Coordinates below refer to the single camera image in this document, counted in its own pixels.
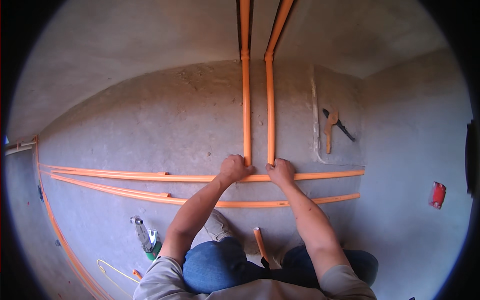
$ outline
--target shoe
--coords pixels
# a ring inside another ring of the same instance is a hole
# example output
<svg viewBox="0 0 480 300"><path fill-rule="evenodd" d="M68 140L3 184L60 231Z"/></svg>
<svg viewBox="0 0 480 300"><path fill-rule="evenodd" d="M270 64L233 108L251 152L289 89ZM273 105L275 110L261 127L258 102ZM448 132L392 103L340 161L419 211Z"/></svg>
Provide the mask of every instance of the shoe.
<svg viewBox="0 0 480 300"><path fill-rule="evenodd" d="M273 255L273 261L279 266L282 266L283 263L283 258L285 257L285 254L292 250L295 247L298 246L304 246L305 243L303 242L302 238L300 237L300 234L298 231L295 231L293 236L290 238L290 240L276 253L276 255Z"/></svg>
<svg viewBox="0 0 480 300"><path fill-rule="evenodd" d="M212 240L215 241L220 241L226 237L233 237L233 233L228 228L227 219L216 209L214 209L208 217L204 228Z"/></svg>

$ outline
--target yellow cable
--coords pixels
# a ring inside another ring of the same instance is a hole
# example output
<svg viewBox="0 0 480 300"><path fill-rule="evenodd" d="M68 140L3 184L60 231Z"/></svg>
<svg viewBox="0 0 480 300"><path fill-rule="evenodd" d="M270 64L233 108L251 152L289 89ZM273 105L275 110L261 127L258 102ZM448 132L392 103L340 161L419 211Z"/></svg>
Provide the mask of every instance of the yellow cable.
<svg viewBox="0 0 480 300"><path fill-rule="evenodd" d="M116 287L118 287L125 295L128 295L128 296L130 296L130 298L133 298L129 293L127 293L126 291L124 291L117 283L115 283L115 281L112 280L112 278L110 278L110 277L107 275L105 269L104 269L102 266L100 266L99 262L103 262L104 264L106 264L107 266L109 266L110 268L112 268L113 270L119 272L120 274L122 274L123 276L127 277L128 279L131 279L131 280L135 281L136 283L140 283L140 282L138 282L137 280L131 278L130 276L122 273L121 271L117 270L116 268L114 268L112 265L110 265L110 264L107 263L106 261L103 261L103 260L101 260L101 259L97 259L97 260L96 260L96 265L98 265L98 268L100 269L100 271L102 271L103 275L105 275L105 277L107 277L107 279L110 280Z"/></svg>

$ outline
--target finger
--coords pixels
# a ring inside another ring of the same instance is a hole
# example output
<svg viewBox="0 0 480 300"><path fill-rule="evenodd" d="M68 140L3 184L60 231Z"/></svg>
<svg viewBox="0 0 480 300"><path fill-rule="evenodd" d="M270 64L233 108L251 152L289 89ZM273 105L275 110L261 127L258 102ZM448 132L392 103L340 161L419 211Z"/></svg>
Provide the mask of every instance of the finger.
<svg viewBox="0 0 480 300"><path fill-rule="evenodd" d="M248 174L253 174L255 172L255 167L252 165L249 165L247 167Z"/></svg>
<svg viewBox="0 0 480 300"><path fill-rule="evenodd" d="M273 170L273 166L271 164L266 164L265 169L267 170L267 172L270 172L271 170Z"/></svg>

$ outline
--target right hand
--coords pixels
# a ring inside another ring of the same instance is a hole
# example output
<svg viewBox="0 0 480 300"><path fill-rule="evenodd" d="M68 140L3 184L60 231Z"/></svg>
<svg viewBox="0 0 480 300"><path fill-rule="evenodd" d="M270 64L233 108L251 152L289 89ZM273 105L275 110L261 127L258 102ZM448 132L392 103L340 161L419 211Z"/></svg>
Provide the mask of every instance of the right hand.
<svg viewBox="0 0 480 300"><path fill-rule="evenodd" d="M293 165L288 160L281 158L276 158L274 163L275 166L271 164L265 166L270 180L279 188L295 184Z"/></svg>

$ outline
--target person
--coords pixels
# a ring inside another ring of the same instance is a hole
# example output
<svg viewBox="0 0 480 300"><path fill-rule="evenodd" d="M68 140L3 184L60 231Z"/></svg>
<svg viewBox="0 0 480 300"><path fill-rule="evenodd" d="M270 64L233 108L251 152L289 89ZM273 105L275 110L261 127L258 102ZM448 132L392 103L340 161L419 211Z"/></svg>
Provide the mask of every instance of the person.
<svg viewBox="0 0 480 300"><path fill-rule="evenodd" d="M178 210L156 260L134 299L376 299L370 289L378 270L373 255L343 250L325 213L298 188L294 167L277 158L266 165L270 180L288 199L305 245L280 258L281 269L248 262L242 244L214 207L234 182L253 173L230 155L220 173ZM212 241L191 248L205 227Z"/></svg>

